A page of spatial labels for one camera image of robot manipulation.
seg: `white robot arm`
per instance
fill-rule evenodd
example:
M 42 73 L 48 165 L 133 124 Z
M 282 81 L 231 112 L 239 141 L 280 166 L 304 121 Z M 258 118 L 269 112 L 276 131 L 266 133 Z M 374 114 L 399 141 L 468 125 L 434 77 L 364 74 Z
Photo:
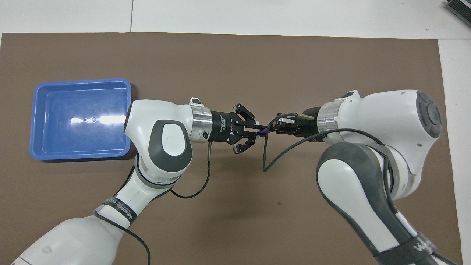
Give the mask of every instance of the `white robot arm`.
M 223 113 L 210 111 L 198 98 L 191 98 L 185 105 L 134 101 L 124 132 L 138 154 L 127 183 L 94 215 L 62 222 L 12 265 L 110 265 L 124 231 L 149 202 L 169 192 L 188 168 L 192 159 L 190 142 L 227 142 L 239 154 L 255 143 L 256 134 L 245 131 L 245 127 L 263 126 L 241 104 L 234 106 L 233 112 Z M 237 144 L 242 138 L 248 141 Z
M 331 145 L 318 162 L 319 190 L 379 264 L 454 264 L 392 202 L 418 187 L 425 157 L 440 136 L 441 116 L 430 96 L 403 90 L 361 98 L 350 91 L 302 115 L 283 116 L 272 130 Z

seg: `black strap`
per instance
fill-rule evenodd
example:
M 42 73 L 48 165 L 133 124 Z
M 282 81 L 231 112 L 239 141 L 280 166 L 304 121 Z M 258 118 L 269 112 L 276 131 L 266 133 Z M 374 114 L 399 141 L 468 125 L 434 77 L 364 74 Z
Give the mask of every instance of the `black strap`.
M 109 197 L 102 204 L 111 206 L 116 209 L 116 211 L 122 214 L 122 216 L 124 216 L 130 224 L 132 224 L 132 222 L 134 222 L 134 220 L 136 220 L 136 218 L 138 217 L 136 212 L 131 207 L 129 207 L 127 204 L 125 204 L 116 197 Z
M 374 258 L 380 265 L 408 265 L 430 256 L 437 248 L 422 233 L 408 242 L 389 249 Z

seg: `silver metal ring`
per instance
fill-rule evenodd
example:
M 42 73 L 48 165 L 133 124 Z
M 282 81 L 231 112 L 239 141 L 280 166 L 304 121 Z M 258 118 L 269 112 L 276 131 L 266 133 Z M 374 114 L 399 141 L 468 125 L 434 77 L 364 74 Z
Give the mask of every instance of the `silver metal ring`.
M 344 102 L 344 99 L 327 102 L 324 105 L 322 105 L 322 107 L 319 109 L 319 113 L 317 115 L 317 129 L 319 130 L 320 133 L 339 128 L 337 118 L 338 118 L 340 106 L 342 105 L 343 102 Z M 330 139 L 332 140 L 335 139 L 334 140 L 335 142 L 337 142 L 337 140 L 343 141 L 343 138 L 340 132 L 336 132 L 336 133 L 334 132 L 324 137 L 325 142 L 329 142 Z
M 212 128 L 211 111 L 207 107 L 193 105 L 191 105 L 191 110 L 193 111 L 193 127 L 190 133 L 190 141 L 207 142 Z

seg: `purple object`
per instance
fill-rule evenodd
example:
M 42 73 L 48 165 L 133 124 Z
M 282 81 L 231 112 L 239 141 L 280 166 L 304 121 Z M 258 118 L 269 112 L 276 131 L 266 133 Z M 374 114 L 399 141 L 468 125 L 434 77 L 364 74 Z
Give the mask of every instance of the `purple object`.
M 267 134 L 267 128 L 258 131 L 257 134 L 258 134 L 258 135 L 266 135 L 266 134 Z

